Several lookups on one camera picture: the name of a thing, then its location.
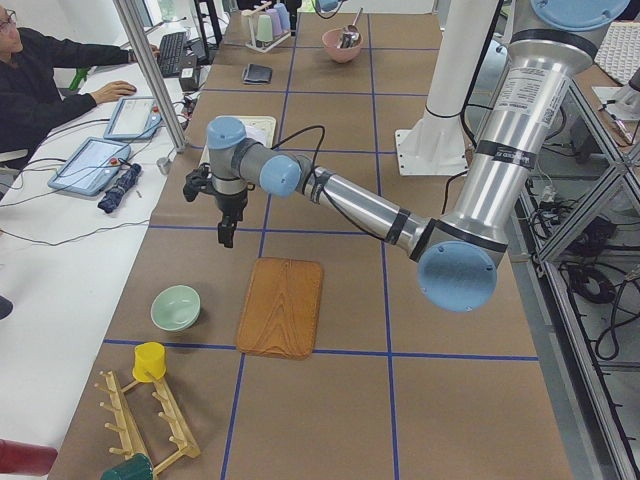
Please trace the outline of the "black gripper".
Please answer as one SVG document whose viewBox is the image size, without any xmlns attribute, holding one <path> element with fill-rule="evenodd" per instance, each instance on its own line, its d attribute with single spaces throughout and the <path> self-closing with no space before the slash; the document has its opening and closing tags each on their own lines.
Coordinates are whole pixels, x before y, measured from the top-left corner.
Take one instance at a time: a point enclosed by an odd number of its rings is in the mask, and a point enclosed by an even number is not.
<svg viewBox="0 0 640 480">
<path fill-rule="evenodd" d="M 235 194 L 215 195 L 216 205 L 222 217 L 217 225 L 218 242 L 225 248 L 234 246 L 236 224 L 243 221 L 244 210 L 248 204 L 248 193 L 237 192 Z"/>
</svg>

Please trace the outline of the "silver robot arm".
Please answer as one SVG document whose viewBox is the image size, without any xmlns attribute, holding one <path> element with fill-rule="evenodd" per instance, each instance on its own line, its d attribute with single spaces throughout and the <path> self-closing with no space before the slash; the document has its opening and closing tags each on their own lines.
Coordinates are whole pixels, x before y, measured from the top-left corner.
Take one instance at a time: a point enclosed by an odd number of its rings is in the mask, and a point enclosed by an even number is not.
<svg viewBox="0 0 640 480">
<path fill-rule="evenodd" d="M 346 0 L 316 0 L 314 7 L 318 13 L 337 12 Z"/>
<path fill-rule="evenodd" d="M 589 68 L 623 1 L 518 1 L 510 67 L 475 148 L 455 207 L 423 219 L 310 160 L 279 154 L 220 116 L 207 127 L 209 182 L 223 218 L 219 240 L 233 244 L 254 184 L 279 197 L 300 193 L 334 208 L 361 230 L 401 247 L 418 265 L 423 294 L 438 307 L 467 312 L 497 284 L 511 210 L 564 99 L 571 78 Z"/>
</svg>

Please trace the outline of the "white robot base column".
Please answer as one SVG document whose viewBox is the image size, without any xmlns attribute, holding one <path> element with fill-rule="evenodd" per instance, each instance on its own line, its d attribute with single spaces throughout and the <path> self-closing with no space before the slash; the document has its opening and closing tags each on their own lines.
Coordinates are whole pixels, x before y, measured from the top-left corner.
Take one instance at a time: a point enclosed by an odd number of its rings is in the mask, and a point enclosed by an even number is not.
<svg viewBox="0 0 640 480">
<path fill-rule="evenodd" d="M 499 1 L 449 3 L 423 116 L 395 132 L 401 175 L 452 176 L 467 169 L 461 115 L 500 9 Z"/>
</svg>

